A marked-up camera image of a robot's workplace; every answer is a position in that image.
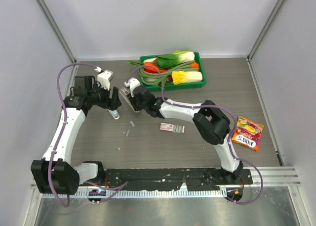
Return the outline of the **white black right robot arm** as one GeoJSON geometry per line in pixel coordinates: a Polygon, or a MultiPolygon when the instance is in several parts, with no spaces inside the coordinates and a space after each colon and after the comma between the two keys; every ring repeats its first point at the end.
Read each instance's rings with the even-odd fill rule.
{"type": "Polygon", "coordinates": [[[230,120],[214,102],[189,104],[154,96],[145,86],[125,85],[127,99],[135,111],[145,110],[161,119],[178,119],[193,123],[201,137],[213,145],[221,161],[225,182],[236,183],[241,177],[243,162],[238,160],[229,140],[230,120]]]}

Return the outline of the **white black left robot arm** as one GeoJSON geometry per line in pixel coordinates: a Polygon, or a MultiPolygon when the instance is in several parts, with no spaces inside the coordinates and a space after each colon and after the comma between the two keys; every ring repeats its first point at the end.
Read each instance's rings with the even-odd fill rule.
{"type": "Polygon", "coordinates": [[[40,193],[73,195],[78,187],[90,181],[101,185],[106,178],[100,161],[84,161],[79,166],[71,165],[72,150],[93,106],[116,110],[121,106],[119,90],[111,87],[109,71],[93,76],[76,76],[70,95],[63,99],[61,118],[52,142],[41,160],[31,164],[31,172],[40,193]]]}

